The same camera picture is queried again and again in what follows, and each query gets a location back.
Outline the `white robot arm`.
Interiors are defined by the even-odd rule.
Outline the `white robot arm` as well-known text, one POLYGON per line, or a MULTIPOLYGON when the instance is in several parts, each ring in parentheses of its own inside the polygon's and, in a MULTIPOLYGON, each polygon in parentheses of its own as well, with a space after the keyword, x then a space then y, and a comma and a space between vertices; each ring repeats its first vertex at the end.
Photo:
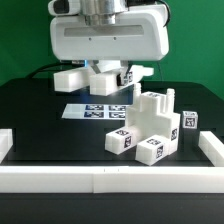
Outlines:
POLYGON ((132 61, 159 61, 169 51, 170 9, 163 0, 51 0, 51 44, 60 60, 119 60, 118 83, 132 61))

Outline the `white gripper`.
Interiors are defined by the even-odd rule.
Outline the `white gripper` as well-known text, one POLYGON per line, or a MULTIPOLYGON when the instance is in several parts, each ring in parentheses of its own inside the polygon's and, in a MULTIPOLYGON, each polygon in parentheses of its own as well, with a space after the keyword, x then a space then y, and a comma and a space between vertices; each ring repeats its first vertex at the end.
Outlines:
MULTIPOLYGON (((54 55, 60 60, 123 60, 117 85, 129 83, 129 61, 158 61, 169 51, 165 9, 130 9, 113 25, 87 26, 83 16, 56 17, 50 24, 54 55)), ((92 61, 101 73, 99 61, 92 61)))

